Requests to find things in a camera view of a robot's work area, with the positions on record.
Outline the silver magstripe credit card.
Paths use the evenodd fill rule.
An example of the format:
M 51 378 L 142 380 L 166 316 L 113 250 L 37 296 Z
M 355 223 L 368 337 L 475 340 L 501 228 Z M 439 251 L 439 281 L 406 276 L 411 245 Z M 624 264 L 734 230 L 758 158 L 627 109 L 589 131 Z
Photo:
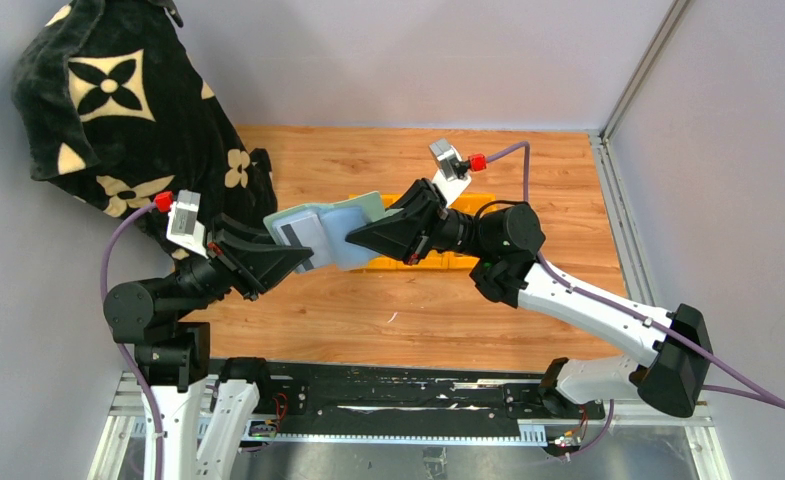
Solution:
M 274 222 L 273 227 L 287 245 L 312 250 L 312 255 L 296 268 L 297 273 L 308 273 L 332 263 L 327 235 L 316 215 L 281 219 Z

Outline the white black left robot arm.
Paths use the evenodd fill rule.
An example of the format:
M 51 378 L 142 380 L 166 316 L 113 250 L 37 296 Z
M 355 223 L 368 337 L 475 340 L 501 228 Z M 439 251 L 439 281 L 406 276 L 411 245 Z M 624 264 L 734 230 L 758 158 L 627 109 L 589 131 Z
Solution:
M 105 319 L 142 389 L 146 478 L 227 479 L 256 410 L 274 417 L 256 448 L 287 415 L 305 413 L 306 383 L 273 380 L 263 358 L 229 358 L 210 383 L 210 326 L 185 318 L 230 292 L 258 299 L 311 254 L 221 216 L 170 275 L 103 291 Z

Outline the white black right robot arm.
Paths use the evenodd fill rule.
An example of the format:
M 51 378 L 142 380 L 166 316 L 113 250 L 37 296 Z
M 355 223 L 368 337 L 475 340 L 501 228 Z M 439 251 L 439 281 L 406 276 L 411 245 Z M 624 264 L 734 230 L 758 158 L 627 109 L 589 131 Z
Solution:
M 470 215 L 420 179 L 346 240 L 408 265 L 431 251 L 474 257 L 470 277 L 485 299 L 546 314 L 619 350 L 605 359 L 553 360 L 539 388 L 549 409 L 638 399 L 672 417 L 694 414 L 712 352 L 702 312 L 634 302 L 558 269 L 542 253 L 546 237 L 529 203 L 496 200 Z

